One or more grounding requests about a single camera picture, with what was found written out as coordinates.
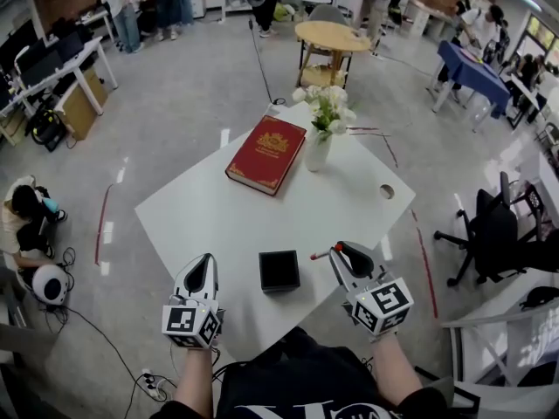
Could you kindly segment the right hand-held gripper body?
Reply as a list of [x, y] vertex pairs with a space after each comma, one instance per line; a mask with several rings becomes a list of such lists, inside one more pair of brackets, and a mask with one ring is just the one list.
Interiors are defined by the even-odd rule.
[[355, 292], [346, 292], [342, 307], [368, 333], [394, 333], [414, 305], [404, 280], [390, 272], [378, 250], [347, 241], [338, 242], [335, 249], [349, 261], [356, 282]]

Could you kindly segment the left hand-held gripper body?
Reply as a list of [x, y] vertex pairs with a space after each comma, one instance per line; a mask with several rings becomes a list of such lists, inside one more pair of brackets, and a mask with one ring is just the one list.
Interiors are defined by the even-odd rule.
[[223, 324], [217, 301], [217, 261], [204, 253], [177, 274], [169, 301], [162, 307], [162, 333], [178, 347], [208, 349]]

